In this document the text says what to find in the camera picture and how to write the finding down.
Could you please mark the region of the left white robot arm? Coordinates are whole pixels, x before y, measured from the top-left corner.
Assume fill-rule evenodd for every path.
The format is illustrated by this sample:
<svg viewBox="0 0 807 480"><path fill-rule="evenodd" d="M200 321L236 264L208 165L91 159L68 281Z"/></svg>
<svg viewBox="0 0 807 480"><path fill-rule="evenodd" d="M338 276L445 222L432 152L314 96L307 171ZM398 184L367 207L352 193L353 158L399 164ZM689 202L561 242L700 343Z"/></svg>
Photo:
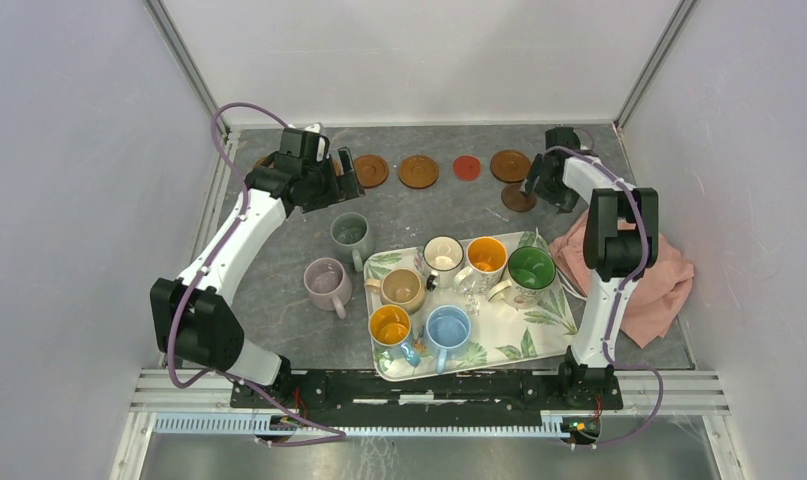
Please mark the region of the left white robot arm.
<svg viewBox="0 0 807 480"><path fill-rule="evenodd" d="M156 280L150 302L170 370L177 360L192 362L255 383L269 407L291 399L287 360L250 341L231 305L259 250L295 209L309 213L363 196L349 149L338 149L336 167L329 148L319 123L284 128L265 164L238 177L242 191L211 242L175 279Z"/></svg>

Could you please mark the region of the pink drawstring cloth bag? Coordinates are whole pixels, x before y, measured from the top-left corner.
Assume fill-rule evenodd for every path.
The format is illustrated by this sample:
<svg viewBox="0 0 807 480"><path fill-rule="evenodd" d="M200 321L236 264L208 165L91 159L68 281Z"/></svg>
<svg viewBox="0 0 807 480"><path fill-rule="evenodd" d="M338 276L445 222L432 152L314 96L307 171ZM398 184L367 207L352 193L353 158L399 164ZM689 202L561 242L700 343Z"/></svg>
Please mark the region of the pink drawstring cloth bag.
<svg viewBox="0 0 807 480"><path fill-rule="evenodd" d="M582 297L591 284L582 253L587 216L583 212L565 234L548 246L560 273ZM620 330L641 348L665 337L691 292L694 276L694 266L660 236L657 260L645 270L629 299Z"/></svg>

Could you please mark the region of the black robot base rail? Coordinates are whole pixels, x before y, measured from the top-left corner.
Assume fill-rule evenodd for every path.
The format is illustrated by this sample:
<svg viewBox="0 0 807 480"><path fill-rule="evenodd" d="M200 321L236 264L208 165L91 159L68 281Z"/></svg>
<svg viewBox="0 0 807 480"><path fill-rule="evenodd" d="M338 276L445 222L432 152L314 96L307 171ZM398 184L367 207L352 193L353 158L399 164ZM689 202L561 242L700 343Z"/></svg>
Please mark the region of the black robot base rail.
<svg viewBox="0 0 807 480"><path fill-rule="evenodd" d="M527 427L545 412L579 416L621 410L615 376L577 380L562 370L479 370L391 382L372 370L293 371L255 392L236 384L230 405L308 410L329 427Z"/></svg>

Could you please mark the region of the red round coaster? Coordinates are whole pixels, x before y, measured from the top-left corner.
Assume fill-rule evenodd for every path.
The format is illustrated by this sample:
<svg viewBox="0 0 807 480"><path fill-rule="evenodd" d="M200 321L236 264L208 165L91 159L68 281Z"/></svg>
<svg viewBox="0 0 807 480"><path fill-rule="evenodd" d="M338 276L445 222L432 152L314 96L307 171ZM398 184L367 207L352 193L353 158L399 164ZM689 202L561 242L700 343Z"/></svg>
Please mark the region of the red round coaster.
<svg viewBox="0 0 807 480"><path fill-rule="evenodd" d="M461 155L452 163L454 175L461 181L474 181L481 174L481 162L472 155Z"/></svg>

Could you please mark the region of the dark walnut coaster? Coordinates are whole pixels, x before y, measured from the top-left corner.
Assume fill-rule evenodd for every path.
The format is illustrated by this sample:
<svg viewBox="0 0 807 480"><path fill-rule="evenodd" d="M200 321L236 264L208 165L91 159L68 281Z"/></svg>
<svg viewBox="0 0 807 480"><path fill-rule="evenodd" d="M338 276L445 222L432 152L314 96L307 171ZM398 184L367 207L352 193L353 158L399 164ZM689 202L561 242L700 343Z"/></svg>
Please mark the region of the dark walnut coaster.
<svg viewBox="0 0 807 480"><path fill-rule="evenodd" d="M535 195L525 194L522 190L522 183L512 183L506 185L501 192L502 203L514 212L527 212L537 204Z"/></svg>

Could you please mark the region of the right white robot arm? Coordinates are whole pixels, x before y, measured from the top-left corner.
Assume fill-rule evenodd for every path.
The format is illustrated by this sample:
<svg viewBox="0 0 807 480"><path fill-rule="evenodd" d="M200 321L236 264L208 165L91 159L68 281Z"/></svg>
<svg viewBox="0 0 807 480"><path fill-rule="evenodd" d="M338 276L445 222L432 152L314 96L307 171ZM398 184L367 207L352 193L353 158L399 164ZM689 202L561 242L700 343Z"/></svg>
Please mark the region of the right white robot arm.
<svg viewBox="0 0 807 480"><path fill-rule="evenodd" d="M629 297L656 261L659 197L607 168L571 127L545 133L522 184L531 194L569 212L588 205L583 260L590 273L586 306L577 336L559 367L556 392L570 408L581 408L614 388L614 346Z"/></svg>

